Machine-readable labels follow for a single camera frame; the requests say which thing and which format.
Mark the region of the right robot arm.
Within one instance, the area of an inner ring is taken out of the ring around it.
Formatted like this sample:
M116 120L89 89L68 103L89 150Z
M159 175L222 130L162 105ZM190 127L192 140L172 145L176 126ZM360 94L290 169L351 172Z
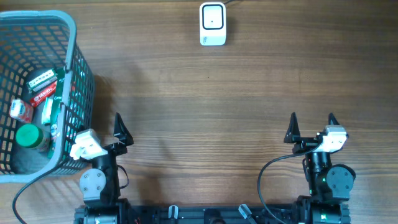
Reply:
M328 115L328 124L314 137L302 137L296 113L292 113L284 142L293 144L292 154L304 156L302 161L310 195L300 196L296 207L319 210L322 205L339 205L349 200L356 178L355 171L344 165L331 162L331 155L341 151L349 134L339 124L333 113Z

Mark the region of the white teal tissue packet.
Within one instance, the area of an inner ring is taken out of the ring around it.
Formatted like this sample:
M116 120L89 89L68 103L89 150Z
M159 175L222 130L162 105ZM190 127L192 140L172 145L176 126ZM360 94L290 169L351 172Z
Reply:
M45 103L44 103L44 107L43 107L43 110L42 110L42 117L41 117L42 125L50 124L51 112L52 112L52 103L53 103L53 99L46 98Z

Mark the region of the green lidded jar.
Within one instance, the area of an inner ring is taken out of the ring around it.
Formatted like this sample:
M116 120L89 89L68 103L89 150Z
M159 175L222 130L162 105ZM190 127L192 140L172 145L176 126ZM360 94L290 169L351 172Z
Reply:
M50 133L34 124L24 124L17 130L16 142L20 147L45 152L49 149Z

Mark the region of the green 3M gloves packet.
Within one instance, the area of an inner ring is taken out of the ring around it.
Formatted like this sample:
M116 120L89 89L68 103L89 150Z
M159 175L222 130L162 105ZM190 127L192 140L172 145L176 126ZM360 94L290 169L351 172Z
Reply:
M51 159L55 152L55 145L58 133L58 117L60 112L60 104L63 98L63 86L65 83L65 71L62 68L56 70L57 73L57 84L55 93L53 94L53 103L50 113L50 134L51 141L47 157Z

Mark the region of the red Nescafe stick sachet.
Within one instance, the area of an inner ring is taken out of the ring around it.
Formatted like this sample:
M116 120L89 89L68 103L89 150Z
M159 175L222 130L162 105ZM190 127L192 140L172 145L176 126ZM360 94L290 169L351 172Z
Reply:
M41 91L38 95L34 96L29 100L29 103L34 107L38 107L46 98L50 97L55 93L57 87L57 81L50 84L43 91Z

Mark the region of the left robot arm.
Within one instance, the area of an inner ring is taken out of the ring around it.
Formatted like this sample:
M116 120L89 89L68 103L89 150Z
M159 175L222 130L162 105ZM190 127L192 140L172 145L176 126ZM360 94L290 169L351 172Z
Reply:
M105 146L106 154L93 158L92 168L80 179L84 217L87 219L114 218L120 221L128 211L128 201L119 198L124 187L119 184L118 170L124 168L117 164L116 158L126 154L127 147L133 145L134 140L119 113L115 114L113 135L118 142Z

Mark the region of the green white gum pack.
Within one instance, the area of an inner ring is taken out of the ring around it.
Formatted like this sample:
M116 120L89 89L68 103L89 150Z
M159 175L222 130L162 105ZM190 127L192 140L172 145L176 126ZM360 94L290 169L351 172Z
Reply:
M57 73L52 68L46 72L40 74L36 78L27 82L27 89L29 93L38 92L44 87L52 84L57 80Z

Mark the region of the red white small carton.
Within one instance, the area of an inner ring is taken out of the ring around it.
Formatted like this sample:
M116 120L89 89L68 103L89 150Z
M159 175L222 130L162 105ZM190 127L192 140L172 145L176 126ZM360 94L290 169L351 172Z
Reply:
M9 115L23 123L31 123L33 119L34 108L21 99L12 100Z

